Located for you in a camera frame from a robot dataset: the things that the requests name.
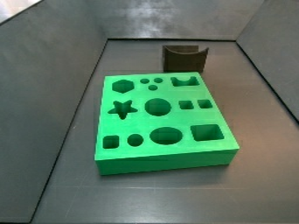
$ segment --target hexagonal hole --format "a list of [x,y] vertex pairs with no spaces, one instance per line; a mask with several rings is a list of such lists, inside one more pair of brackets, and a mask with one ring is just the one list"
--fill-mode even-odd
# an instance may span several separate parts
[[130,80],[118,80],[112,84],[112,90],[124,94],[134,89],[134,83]]

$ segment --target square hole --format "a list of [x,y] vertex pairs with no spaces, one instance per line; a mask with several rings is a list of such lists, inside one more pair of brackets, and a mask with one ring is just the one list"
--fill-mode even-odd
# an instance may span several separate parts
[[178,101],[180,109],[193,109],[190,101]]
[[201,109],[211,109],[211,101],[209,100],[197,100],[198,106]]
[[193,140],[197,142],[224,138],[217,124],[193,125],[190,126],[190,133]]
[[104,136],[102,138],[102,148],[114,149],[118,146],[118,136]]

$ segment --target dark gray shape piece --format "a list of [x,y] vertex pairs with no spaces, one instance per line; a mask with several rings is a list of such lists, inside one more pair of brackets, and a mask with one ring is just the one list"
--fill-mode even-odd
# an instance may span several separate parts
[[299,121],[297,21],[297,1],[265,0],[237,44]]
[[40,2],[0,33],[0,222],[25,223],[106,38],[82,0]]
[[162,46],[162,71],[202,72],[209,48],[198,52],[196,45],[164,45]]

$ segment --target green shape sorter block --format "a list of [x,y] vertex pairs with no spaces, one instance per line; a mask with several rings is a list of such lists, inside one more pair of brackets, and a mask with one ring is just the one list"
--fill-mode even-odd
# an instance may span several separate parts
[[105,77],[94,155],[101,175],[227,165],[237,150],[198,73]]

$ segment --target gray floor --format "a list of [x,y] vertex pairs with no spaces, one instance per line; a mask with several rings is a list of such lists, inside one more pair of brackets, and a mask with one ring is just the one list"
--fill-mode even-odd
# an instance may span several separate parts
[[[229,166],[100,177],[102,77],[162,71],[162,45],[209,47],[202,79],[240,145]],[[299,129],[232,42],[108,41],[34,223],[299,222]]]

